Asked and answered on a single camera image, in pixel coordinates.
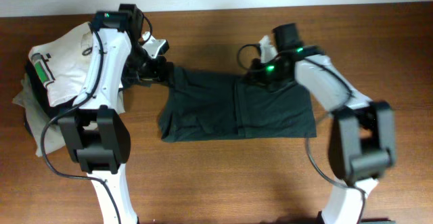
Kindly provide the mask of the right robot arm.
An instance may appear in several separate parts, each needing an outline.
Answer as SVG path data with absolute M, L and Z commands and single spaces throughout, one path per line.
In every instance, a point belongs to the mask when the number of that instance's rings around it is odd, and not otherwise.
M 385 171 L 396 163 L 394 112 L 353 87 L 318 46 L 306 46 L 296 35 L 264 36 L 251 45 L 259 55 L 247 69 L 255 85 L 276 91 L 294 83 L 312 93 L 332 118 L 327 157 L 334 174 L 328 177 L 315 162 L 310 138 L 305 150 L 313 168 L 332 185 L 317 223 L 361 223 L 367 199 Z

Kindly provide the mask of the dark green t-shirt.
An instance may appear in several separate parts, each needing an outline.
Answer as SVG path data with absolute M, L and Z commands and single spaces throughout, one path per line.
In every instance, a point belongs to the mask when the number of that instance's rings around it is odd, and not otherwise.
M 295 83 L 276 92 L 240 76 L 176 67 L 158 126 L 162 141 L 316 137 L 309 92 Z

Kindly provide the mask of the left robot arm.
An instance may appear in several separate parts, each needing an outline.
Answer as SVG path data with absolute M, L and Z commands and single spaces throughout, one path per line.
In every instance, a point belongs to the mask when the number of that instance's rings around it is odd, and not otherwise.
M 148 18 L 136 5 L 98 11 L 90 23 L 91 65 L 73 107 L 57 120 L 82 180 L 93 184 L 104 223 L 138 223 L 126 178 L 131 137 L 116 111 L 121 85 L 164 82 L 173 65 L 168 42 L 143 32 Z

